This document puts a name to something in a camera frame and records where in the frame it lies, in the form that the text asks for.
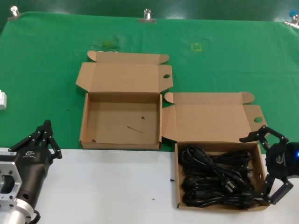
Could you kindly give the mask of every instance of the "cardboard box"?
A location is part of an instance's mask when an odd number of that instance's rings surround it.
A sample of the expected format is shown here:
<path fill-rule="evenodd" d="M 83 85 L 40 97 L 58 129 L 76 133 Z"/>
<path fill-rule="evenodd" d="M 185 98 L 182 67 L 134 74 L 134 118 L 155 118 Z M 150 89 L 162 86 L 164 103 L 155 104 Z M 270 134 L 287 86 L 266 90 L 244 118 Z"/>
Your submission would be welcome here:
<path fill-rule="evenodd" d="M 253 159 L 249 167 L 253 169 L 251 181 L 257 191 L 262 190 L 265 179 L 262 155 L 256 142 L 240 143 L 239 139 L 251 131 L 265 125 L 261 108 L 247 105 L 254 96 L 248 92 L 240 93 L 166 93 L 165 100 L 175 105 L 163 109 L 162 136 L 174 140 L 176 166 L 176 195 L 179 209 L 236 210 L 225 205 L 207 208 L 188 207 L 182 202 L 184 194 L 181 184 L 185 178 L 183 168 L 178 164 L 178 154 L 182 146 L 198 144 L 208 154 L 247 149 Z M 262 203 L 249 210 L 264 210 L 269 206 Z"/>
<path fill-rule="evenodd" d="M 89 51 L 76 84 L 88 93 L 80 132 L 83 148 L 159 149 L 162 95 L 172 87 L 168 55 Z"/>

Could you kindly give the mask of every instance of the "box lid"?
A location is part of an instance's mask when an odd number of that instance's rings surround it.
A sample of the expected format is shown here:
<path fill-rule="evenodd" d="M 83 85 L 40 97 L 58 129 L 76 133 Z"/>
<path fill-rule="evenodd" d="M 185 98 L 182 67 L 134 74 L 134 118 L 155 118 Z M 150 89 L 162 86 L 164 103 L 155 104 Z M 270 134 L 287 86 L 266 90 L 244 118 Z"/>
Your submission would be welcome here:
<path fill-rule="evenodd" d="M 95 52 L 82 63 L 76 84 L 88 92 L 161 92 L 172 87 L 168 55 Z"/>
<path fill-rule="evenodd" d="M 174 103 L 163 108 L 162 136 L 174 141 L 239 142 L 239 138 L 265 125 L 249 92 L 166 93 Z"/>

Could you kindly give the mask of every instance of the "black power cable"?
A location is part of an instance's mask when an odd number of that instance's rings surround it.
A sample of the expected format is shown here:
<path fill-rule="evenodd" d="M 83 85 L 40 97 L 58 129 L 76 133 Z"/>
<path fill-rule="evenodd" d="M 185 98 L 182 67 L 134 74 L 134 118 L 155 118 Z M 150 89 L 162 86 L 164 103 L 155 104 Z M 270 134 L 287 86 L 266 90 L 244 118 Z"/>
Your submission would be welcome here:
<path fill-rule="evenodd" d="M 34 210 L 34 213 L 36 214 L 36 217 L 29 224 L 37 224 L 38 221 L 41 219 L 41 215 L 38 211 Z"/>
<path fill-rule="evenodd" d="M 183 201 L 193 207 L 225 204 L 239 209 L 259 203 L 249 179 L 251 159 L 247 150 L 208 155 L 200 146 L 185 146 L 179 155 L 187 176 L 182 183 Z"/>

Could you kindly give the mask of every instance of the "small stick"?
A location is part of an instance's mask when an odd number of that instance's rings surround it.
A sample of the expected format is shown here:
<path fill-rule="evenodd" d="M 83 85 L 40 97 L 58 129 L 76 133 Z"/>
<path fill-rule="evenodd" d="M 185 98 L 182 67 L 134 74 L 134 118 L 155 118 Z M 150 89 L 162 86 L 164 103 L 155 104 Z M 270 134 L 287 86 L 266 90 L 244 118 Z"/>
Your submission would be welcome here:
<path fill-rule="evenodd" d="M 139 131 L 139 130 L 137 130 L 137 129 L 135 129 L 135 128 L 132 128 L 132 127 L 129 127 L 129 126 L 127 126 L 128 128 L 131 128 L 131 129 L 133 129 L 133 130 L 135 130 L 135 131 L 138 131 L 138 132 L 140 132 L 140 133 L 143 133 L 142 131 Z"/>

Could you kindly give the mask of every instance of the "green fabric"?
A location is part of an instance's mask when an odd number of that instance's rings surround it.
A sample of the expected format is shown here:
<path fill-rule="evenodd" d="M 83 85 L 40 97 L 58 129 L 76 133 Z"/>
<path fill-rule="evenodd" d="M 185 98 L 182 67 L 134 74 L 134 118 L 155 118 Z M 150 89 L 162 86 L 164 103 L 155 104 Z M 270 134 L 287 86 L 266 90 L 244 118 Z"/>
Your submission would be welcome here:
<path fill-rule="evenodd" d="M 0 89 L 7 94 L 0 147 L 12 146 L 51 119 L 60 147 L 80 148 L 85 91 L 75 85 L 78 71 L 89 49 L 110 45 L 120 52 L 168 54 L 170 91 L 253 93 L 268 125 L 299 140 L 299 30 L 278 22 L 158 19 L 153 24 L 26 13 L 9 21 L 0 38 Z M 172 149 L 163 144 L 162 150 Z"/>

